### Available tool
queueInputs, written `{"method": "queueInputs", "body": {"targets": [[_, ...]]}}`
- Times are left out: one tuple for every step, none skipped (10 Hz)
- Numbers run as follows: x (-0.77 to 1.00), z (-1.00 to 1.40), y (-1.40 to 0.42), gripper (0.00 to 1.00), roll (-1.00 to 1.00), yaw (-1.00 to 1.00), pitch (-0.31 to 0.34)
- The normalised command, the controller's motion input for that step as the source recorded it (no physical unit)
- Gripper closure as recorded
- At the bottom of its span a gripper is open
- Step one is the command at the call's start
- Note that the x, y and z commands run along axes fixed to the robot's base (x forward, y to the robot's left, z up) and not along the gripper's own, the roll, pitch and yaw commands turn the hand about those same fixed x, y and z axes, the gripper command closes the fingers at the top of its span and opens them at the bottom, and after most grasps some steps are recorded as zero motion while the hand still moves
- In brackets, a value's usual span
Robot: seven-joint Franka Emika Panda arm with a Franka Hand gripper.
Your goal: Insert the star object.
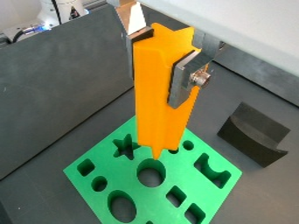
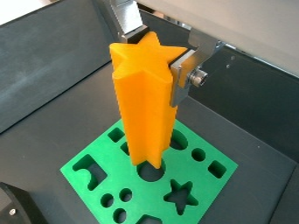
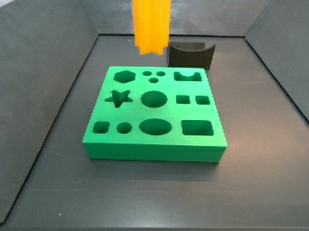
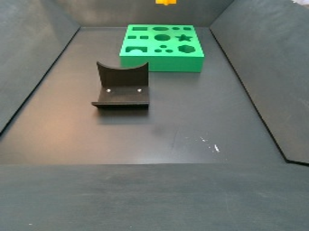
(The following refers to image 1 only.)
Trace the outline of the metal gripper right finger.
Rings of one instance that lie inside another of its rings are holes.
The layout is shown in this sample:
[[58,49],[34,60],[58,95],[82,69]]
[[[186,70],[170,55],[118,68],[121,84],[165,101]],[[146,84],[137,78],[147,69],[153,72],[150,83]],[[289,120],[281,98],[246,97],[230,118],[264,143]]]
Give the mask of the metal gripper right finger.
[[212,75],[205,69],[225,46],[224,41],[204,31],[193,34],[191,44],[199,47],[199,50],[191,50],[173,64],[167,103],[174,109],[187,101],[194,87],[205,88],[209,85]]

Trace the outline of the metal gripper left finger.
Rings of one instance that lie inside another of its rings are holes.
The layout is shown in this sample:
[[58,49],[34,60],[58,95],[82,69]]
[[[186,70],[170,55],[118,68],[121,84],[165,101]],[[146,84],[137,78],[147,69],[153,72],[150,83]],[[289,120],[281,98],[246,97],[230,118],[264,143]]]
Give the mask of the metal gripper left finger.
[[150,39],[155,34],[155,29],[146,26],[139,31],[126,36],[126,49],[129,58],[129,74],[131,79],[135,78],[135,60],[134,60],[134,43]]

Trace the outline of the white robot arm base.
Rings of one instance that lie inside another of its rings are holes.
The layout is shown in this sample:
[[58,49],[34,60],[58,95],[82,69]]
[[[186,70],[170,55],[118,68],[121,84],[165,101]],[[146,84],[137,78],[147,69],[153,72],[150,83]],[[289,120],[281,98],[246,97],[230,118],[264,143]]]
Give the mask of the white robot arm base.
[[83,0],[0,0],[0,48],[90,14]]

